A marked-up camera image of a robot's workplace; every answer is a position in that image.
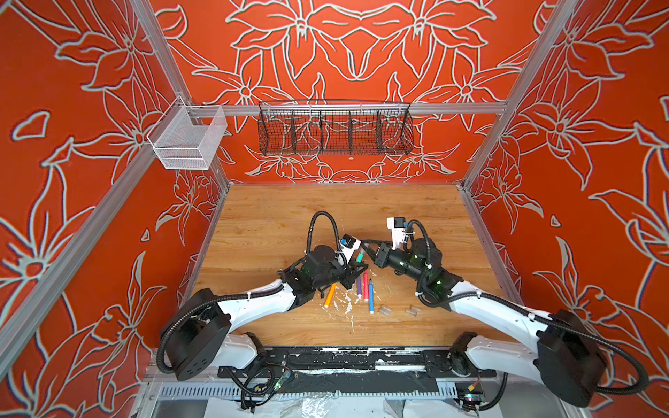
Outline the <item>pink pen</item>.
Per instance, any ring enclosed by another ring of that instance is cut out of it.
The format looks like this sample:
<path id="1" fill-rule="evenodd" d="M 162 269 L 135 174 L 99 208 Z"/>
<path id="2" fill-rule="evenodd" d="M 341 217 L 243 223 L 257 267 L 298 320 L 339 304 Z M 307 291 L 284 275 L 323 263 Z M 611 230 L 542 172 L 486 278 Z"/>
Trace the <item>pink pen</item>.
<path id="1" fill-rule="evenodd" d="M 369 273 L 363 274 L 363 300 L 369 302 Z"/>

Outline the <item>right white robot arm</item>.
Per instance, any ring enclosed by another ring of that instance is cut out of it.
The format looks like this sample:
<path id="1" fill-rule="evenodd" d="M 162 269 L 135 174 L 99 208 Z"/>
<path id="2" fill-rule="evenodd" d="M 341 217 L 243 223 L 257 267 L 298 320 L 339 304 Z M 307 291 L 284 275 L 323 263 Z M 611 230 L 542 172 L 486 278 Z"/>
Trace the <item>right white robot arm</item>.
<path id="1" fill-rule="evenodd" d="M 606 370 L 606 358 L 597 343 L 586 337 L 576 315 L 566 311 L 549 315 L 488 294 L 444 269 L 440 252 L 428 252 L 423 240 L 410 251 L 383 242 L 368 253 L 379 268 L 391 268 L 415 280 L 423 305 L 466 315 L 510 337 L 510 341 L 494 341 L 474 332 L 461 334 L 449 349 L 455 374 L 496 370 L 542 383 L 573 406 L 584 408 L 591 402 Z"/>

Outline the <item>left aluminium frame rail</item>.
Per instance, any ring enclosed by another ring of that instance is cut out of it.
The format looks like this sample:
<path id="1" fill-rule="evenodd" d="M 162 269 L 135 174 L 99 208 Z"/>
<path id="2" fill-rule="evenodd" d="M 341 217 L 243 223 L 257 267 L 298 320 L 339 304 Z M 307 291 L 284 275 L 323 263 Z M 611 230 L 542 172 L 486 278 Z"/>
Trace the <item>left aluminium frame rail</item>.
<path id="1" fill-rule="evenodd" d="M 140 148 L 136 158 L 97 205 L 72 241 L 31 290 L 1 329 L 1 376 L 5 377 L 45 316 L 64 293 L 111 222 L 157 159 L 152 145 Z"/>

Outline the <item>horizontal aluminium frame rail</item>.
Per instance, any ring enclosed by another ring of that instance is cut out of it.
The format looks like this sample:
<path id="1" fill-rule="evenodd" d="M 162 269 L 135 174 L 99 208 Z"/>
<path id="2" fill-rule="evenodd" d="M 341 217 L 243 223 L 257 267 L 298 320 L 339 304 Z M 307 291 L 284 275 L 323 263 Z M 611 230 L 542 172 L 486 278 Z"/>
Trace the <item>horizontal aluminium frame rail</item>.
<path id="1" fill-rule="evenodd" d="M 404 111 L 412 115 L 467 115 L 503 114 L 507 105 L 502 103 L 344 103 L 344 104 L 252 104 L 250 106 L 185 106 L 191 117 L 212 118 L 217 111 L 228 117 L 255 117 L 261 111 Z"/>

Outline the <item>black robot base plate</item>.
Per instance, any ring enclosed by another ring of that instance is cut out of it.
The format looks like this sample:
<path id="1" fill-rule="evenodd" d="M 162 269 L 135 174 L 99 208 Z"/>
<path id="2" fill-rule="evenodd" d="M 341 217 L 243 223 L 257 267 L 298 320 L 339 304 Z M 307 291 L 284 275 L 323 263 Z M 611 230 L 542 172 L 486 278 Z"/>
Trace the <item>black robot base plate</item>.
<path id="1" fill-rule="evenodd" d="M 275 370 L 275 376 L 290 371 L 280 386 L 297 390 L 376 390 L 433 389 L 439 381 L 456 384 L 458 395 L 469 391 L 481 395 L 498 388 L 501 374 L 474 371 L 459 376 L 451 370 L 448 348 L 418 347 L 269 347 L 259 360 L 234 375 L 247 378 L 261 365 Z"/>

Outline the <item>orange pen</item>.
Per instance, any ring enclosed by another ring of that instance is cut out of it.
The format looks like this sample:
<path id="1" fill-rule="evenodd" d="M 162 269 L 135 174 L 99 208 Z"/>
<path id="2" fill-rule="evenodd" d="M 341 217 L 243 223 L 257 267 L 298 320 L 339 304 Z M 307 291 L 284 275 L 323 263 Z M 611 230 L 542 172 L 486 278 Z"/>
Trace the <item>orange pen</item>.
<path id="1" fill-rule="evenodd" d="M 329 288 L 329 292 L 328 292 L 328 294 L 327 294 L 327 296 L 326 296 L 326 298 L 325 298 L 324 304 L 323 304 L 324 308 L 328 309 L 328 308 L 331 306 L 332 301 L 333 301 L 334 296 L 335 296 L 335 293 L 336 293 L 336 288 L 337 288 L 337 285 L 336 285 L 336 284 L 333 284 L 333 285 Z"/>

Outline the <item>blue pen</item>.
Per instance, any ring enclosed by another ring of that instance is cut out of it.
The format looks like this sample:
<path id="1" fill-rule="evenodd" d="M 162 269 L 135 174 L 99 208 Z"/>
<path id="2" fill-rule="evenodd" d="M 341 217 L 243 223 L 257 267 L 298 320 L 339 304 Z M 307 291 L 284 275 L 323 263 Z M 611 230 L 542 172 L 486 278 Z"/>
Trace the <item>blue pen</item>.
<path id="1" fill-rule="evenodd" d="M 373 315 L 376 312 L 375 302 L 374 302 L 374 286 L 373 280 L 368 280 L 367 290 L 368 290 L 368 306 L 369 313 Z"/>

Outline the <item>right aluminium frame post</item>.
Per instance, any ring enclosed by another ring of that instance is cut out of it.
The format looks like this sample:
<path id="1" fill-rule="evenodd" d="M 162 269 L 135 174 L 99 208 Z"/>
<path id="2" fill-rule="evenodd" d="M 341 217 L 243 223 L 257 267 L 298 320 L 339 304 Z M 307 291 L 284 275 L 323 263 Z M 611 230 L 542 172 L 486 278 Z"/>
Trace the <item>right aluminium frame post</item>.
<path id="1" fill-rule="evenodd" d="M 545 29 L 539 35 L 536 45 L 519 74 L 514 87 L 510 91 L 507 101 L 505 101 L 505 109 L 496 117 L 491 130 L 478 148 L 473 162 L 470 164 L 463 181 L 460 183 L 462 191 L 469 192 L 471 190 L 474 181 L 483 169 L 484 162 L 486 162 L 486 159 L 492 153 L 496 141 L 501 138 L 503 131 L 512 121 L 515 111 L 517 111 L 531 87 L 531 82 L 538 74 L 541 64 L 547 59 L 551 48 L 555 45 L 556 39 L 566 25 L 570 15 L 575 11 L 577 4 L 578 1 L 575 0 L 557 2 L 557 6 L 552 12 Z"/>

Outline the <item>white mesh basket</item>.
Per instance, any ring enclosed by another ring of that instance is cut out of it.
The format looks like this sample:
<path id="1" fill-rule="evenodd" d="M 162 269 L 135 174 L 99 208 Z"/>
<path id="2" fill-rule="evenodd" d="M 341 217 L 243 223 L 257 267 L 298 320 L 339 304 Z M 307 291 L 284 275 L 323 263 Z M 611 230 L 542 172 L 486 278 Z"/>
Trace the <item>white mesh basket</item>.
<path id="1" fill-rule="evenodd" d="M 221 106 L 200 117 L 195 106 L 177 98 L 147 134 L 147 140 L 165 169 L 207 170 L 227 129 Z"/>

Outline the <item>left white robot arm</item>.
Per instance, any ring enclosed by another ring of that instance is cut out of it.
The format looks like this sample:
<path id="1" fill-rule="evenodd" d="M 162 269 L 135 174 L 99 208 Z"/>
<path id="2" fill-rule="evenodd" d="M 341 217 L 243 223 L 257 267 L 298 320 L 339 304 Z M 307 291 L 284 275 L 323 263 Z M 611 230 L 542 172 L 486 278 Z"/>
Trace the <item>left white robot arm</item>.
<path id="1" fill-rule="evenodd" d="M 237 335 L 235 330 L 295 310 L 336 284 L 350 289 L 368 269 L 349 250 L 319 245 L 264 287 L 224 295 L 201 289 L 161 329 L 157 367 L 179 381 L 209 366 L 245 369 L 261 355 L 261 343 L 254 334 Z"/>

